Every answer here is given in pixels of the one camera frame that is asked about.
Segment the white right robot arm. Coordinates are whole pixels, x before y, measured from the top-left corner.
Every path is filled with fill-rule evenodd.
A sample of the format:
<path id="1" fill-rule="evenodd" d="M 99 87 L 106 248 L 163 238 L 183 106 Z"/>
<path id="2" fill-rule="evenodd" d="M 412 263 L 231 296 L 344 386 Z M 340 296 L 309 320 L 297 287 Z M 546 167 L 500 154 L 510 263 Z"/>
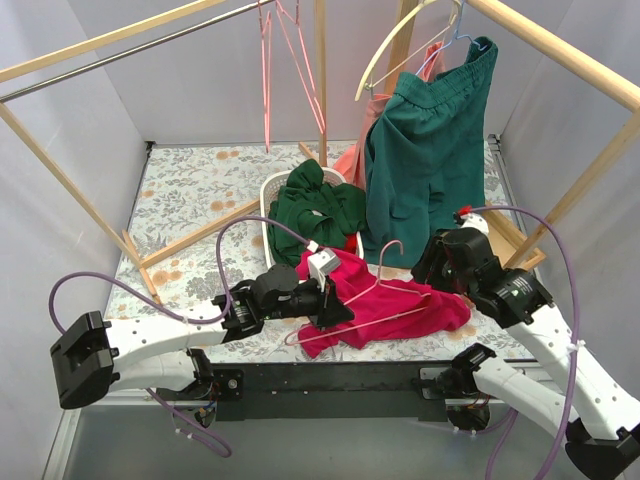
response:
<path id="1" fill-rule="evenodd" d="M 419 283 L 468 296 L 523 345 L 563 388 L 557 393 L 474 343 L 431 385 L 447 394 L 487 393 L 559 434 L 567 456 L 589 479 L 616 479 L 639 458 L 639 401 L 573 339 L 550 293 L 529 272 L 502 268 L 488 237 L 473 227 L 442 230 L 411 274 Z"/>

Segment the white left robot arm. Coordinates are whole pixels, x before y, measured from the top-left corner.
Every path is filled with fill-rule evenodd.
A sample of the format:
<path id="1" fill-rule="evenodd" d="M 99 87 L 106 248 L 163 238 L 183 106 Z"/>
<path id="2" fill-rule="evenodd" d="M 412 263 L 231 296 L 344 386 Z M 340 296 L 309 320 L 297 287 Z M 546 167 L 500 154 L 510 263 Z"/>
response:
<path id="1" fill-rule="evenodd" d="M 182 313 L 107 321 L 98 311 L 63 329 L 50 349 L 59 404 L 83 408 L 108 393 L 161 388 L 205 398 L 217 382 L 203 349 L 259 334 L 265 321 L 308 317 L 318 328 L 354 319 L 336 282 L 318 273 L 301 281 L 294 268 L 274 265 Z"/>

